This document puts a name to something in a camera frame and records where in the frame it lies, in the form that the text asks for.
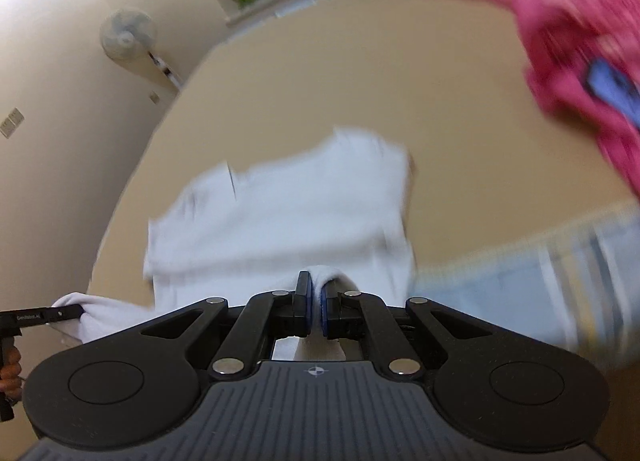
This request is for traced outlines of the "person left hand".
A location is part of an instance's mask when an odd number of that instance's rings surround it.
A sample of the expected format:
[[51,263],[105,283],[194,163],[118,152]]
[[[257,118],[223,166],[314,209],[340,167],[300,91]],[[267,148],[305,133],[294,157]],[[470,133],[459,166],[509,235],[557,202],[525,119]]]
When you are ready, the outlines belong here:
[[11,346],[6,351],[4,357],[4,365],[1,368],[0,391],[14,405],[22,399],[23,395],[23,379],[21,378],[21,353],[15,347]]

